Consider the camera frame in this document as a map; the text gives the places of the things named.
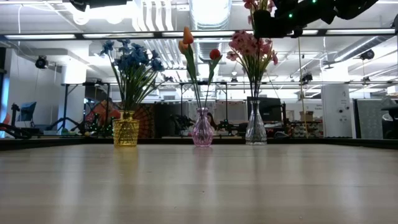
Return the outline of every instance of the desk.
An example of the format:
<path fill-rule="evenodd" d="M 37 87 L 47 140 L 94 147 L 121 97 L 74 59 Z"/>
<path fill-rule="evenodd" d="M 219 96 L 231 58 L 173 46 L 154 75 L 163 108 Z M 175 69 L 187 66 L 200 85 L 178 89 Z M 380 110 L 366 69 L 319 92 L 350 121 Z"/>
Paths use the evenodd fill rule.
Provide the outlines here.
<path fill-rule="evenodd" d="M 111 144 L 0 152 L 1 223 L 396 223 L 398 151 Z"/>

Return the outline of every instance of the vase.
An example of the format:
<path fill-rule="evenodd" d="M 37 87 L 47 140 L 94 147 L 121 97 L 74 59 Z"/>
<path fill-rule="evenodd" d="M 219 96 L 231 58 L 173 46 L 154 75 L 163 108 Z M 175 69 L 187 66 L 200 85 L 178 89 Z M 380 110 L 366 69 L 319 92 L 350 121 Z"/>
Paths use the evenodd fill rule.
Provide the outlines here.
<path fill-rule="evenodd" d="M 259 100 L 252 100 L 251 104 L 251 115 L 246 130 L 246 144 L 247 145 L 265 145 L 267 144 L 267 133 L 262 122 L 262 118 L 259 111 Z"/>
<path fill-rule="evenodd" d="M 213 140 L 213 130 L 211 129 L 211 125 L 207 120 L 208 111 L 208 108 L 197 109 L 199 118 L 192 131 L 193 143 L 197 147 L 209 147 Z"/>
<path fill-rule="evenodd" d="M 137 145 L 139 121 L 132 118 L 134 111 L 120 111 L 121 118 L 113 121 L 113 144 L 115 147 Z"/>

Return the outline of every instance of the yellow glass vase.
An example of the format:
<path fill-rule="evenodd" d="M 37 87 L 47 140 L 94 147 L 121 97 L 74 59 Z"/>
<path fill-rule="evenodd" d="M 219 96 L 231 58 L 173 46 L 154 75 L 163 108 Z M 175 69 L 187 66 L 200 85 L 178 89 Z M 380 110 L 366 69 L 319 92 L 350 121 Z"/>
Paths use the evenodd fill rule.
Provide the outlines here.
<path fill-rule="evenodd" d="M 113 121 L 113 144 L 115 147 L 136 146 L 139 121 L 132 118 L 134 111 L 120 111 L 121 119 Z"/>

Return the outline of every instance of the table surface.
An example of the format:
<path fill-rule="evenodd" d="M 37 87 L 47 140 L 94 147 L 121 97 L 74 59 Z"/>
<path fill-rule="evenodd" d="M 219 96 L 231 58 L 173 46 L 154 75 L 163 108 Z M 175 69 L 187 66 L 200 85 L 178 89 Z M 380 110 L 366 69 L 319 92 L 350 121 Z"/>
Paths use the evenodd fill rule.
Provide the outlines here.
<path fill-rule="evenodd" d="M 0 223 L 397 223 L 398 151 L 78 145 L 0 152 Z"/>

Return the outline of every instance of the pink glass vase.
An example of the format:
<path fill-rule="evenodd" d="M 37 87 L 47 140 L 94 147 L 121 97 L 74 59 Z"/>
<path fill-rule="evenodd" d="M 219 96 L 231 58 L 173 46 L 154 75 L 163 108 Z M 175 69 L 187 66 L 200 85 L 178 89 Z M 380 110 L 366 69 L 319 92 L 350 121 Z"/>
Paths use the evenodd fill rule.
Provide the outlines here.
<path fill-rule="evenodd" d="M 197 108 L 199 118 L 192 131 L 193 143 L 197 147 L 209 147 L 213 140 L 213 130 L 211 129 L 211 125 L 207 120 L 208 111 L 208 108 Z"/>

